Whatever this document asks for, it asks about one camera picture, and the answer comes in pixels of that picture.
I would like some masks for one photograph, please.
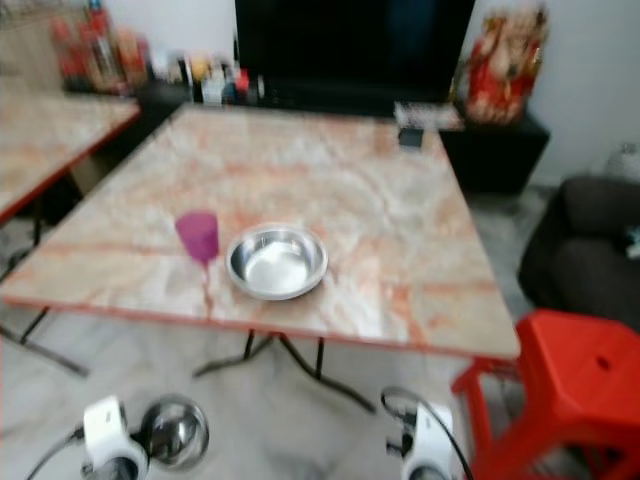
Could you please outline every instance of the marble pattern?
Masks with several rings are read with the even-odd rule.
[[[0,218],[138,111],[93,97],[0,96]]]
[[[222,251],[256,224],[304,225],[326,243],[328,274],[297,300],[253,300],[222,261],[202,272],[184,253],[173,225],[193,209],[216,212]],[[185,108],[1,293],[136,319],[464,355],[519,351],[438,136],[402,149],[396,126],[373,119]]]

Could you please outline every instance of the purple plastic cup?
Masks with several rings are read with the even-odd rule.
[[[176,221],[176,231],[191,258],[206,266],[218,255],[218,219],[214,213],[193,211]]]

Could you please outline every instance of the black sofa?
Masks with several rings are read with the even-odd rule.
[[[618,245],[640,226],[640,184],[567,180],[525,251],[518,281],[539,307],[618,320],[640,332],[640,259]]]

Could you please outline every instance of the black tv screen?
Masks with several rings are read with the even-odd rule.
[[[473,4],[236,0],[239,60],[254,74],[444,99]]]

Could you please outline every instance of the table leg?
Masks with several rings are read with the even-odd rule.
[[[15,268],[24,260],[34,248],[38,246],[40,243],[42,232],[42,197],[38,197],[34,202],[34,211],[33,211],[33,245],[29,248],[25,248],[23,250],[19,250],[18,252],[11,255],[9,259],[9,265],[7,269],[0,275],[0,283],[13,271]],[[62,355],[58,355],[57,353],[41,347],[40,345],[29,342],[29,335],[33,333],[33,331],[40,325],[40,322],[44,320],[47,313],[49,313],[48,308],[44,308],[38,313],[38,315],[31,321],[31,323],[27,326],[26,330],[22,334],[16,334],[10,331],[9,329],[0,325],[0,336],[5,338],[6,340],[28,350],[36,355],[40,355],[41,357],[47,358],[53,362],[56,362],[58,365],[70,370],[71,372],[79,375],[83,378],[89,376],[89,370],[81,365],[78,365],[71,360],[63,357]]]
[[[293,346],[293,344],[291,343],[289,338],[287,338],[286,335],[278,335],[278,339],[280,340],[280,343],[282,343],[284,348],[287,350],[287,352],[289,352],[289,354],[293,357],[296,363],[300,366],[300,368],[302,368],[302,370],[307,375],[309,375],[311,378],[313,378],[315,381],[317,381],[321,385],[324,385],[325,387],[330,388],[331,390],[334,390],[350,398],[351,400],[356,402],[358,405],[360,405],[362,408],[364,408],[367,412],[376,413],[376,407],[369,400],[367,400],[362,395],[360,395],[358,392],[356,392],[350,387],[347,387],[346,385],[343,385],[335,380],[332,380],[331,378],[328,378],[322,375],[322,360],[324,358],[324,339],[318,340],[318,351],[316,356],[315,370],[306,362],[304,358],[302,358],[302,355],[300,355],[300,352],[296,349],[296,347]]]
[[[291,355],[293,359],[296,361],[296,363],[302,368],[302,370],[311,378],[313,378],[315,381],[317,381],[318,383],[320,383],[321,385],[327,388],[330,388],[331,390],[334,390],[338,393],[341,393],[342,395],[345,395],[346,397],[350,398],[351,400],[356,402],[358,405],[360,405],[362,408],[364,408],[367,412],[369,413],[376,412],[376,407],[369,400],[367,400],[362,395],[360,395],[358,392],[356,392],[350,387],[347,387],[346,385],[343,385],[331,378],[327,378],[326,376],[322,375],[322,362],[324,360],[324,339],[323,338],[318,339],[318,351],[316,354],[316,368],[314,369],[306,362],[304,358],[302,358],[302,355],[300,354],[300,352],[291,343],[291,341],[286,335],[281,333],[271,333],[267,337],[262,339],[260,343],[258,343],[256,348],[252,349],[253,342],[255,340],[255,331],[249,330],[249,336],[247,337],[247,343],[245,344],[244,353],[242,355],[223,359],[223,360],[214,360],[212,362],[209,362],[201,367],[198,367],[193,372],[193,377],[199,378],[207,373],[210,373],[216,370],[221,370],[226,367],[233,367],[235,365],[241,365],[243,363],[246,363],[252,360],[254,357],[256,357],[256,355],[258,355],[258,353],[260,353],[266,347],[271,345],[271,343],[273,343],[273,341],[276,339],[280,340],[280,343],[282,343],[282,345],[287,350],[289,355]]]
[[[40,245],[42,235],[42,196],[33,201],[33,248]]]
[[[86,378],[89,376],[89,370],[86,369],[85,367],[64,358],[62,355],[58,355],[57,353],[52,352],[48,348],[41,347],[40,345],[36,345],[28,341],[23,341],[22,337],[24,335],[23,336],[16,335],[15,333],[9,331],[8,329],[4,328],[1,325],[0,325],[0,336],[10,341],[11,343],[18,345],[19,347],[24,348],[25,350],[29,350],[32,353],[35,353],[37,355],[40,355],[41,357],[44,357],[53,362],[56,362],[57,364],[66,368],[67,370],[70,370],[71,372],[75,373],[80,377]]]
[[[240,365],[252,360],[256,355],[258,355],[262,350],[267,348],[274,340],[272,335],[269,335],[266,338],[263,338],[260,343],[251,350],[253,346],[253,341],[255,340],[255,331],[250,330],[249,336],[247,337],[247,343],[244,347],[244,353],[239,357],[226,358],[223,360],[214,360],[209,362],[199,368],[197,368],[193,372],[193,378],[201,377],[207,373],[214,372],[216,370],[221,370],[226,367],[233,367],[234,365]]]

